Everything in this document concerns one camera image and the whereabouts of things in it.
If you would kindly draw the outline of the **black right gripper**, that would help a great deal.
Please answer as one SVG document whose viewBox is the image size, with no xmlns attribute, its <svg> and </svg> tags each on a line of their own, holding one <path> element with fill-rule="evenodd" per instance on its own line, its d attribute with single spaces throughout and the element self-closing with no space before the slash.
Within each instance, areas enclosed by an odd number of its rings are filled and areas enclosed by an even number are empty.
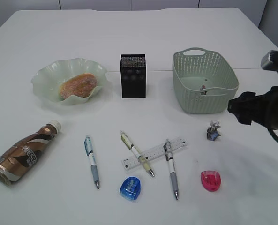
<svg viewBox="0 0 278 225">
<path fill-rule="evenodd" d="M 278 86 L 263 95 L 243 92 L 239 97 L 229 100 L 227 110 L 241 124 L 251 125 L 251 122 L 255 122 L 278 130 Z"/>
</svg>

